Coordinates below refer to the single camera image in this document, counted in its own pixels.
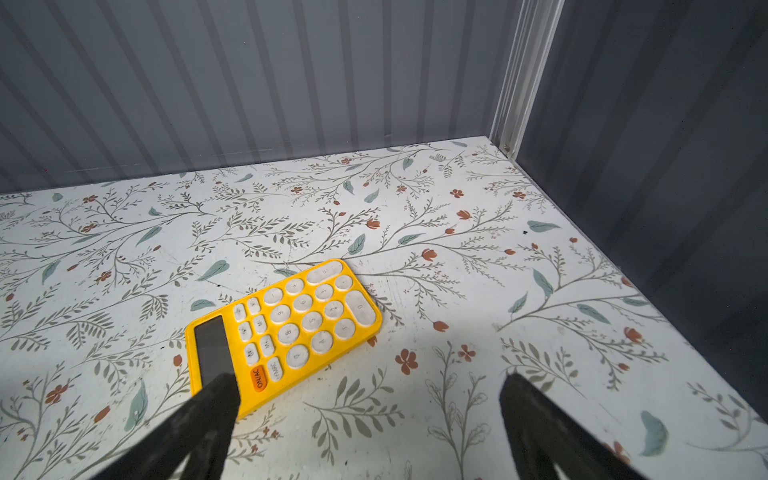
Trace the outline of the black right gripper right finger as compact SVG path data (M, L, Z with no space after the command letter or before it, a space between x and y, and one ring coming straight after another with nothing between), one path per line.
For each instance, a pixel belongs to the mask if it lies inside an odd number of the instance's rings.
M520 374L499 396L505 431L521 479L641 479Z

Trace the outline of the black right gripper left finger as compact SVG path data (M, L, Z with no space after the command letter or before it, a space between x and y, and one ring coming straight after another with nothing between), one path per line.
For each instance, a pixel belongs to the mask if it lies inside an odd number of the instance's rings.
M237 381L220 374L97 479L219 479L240 406Z

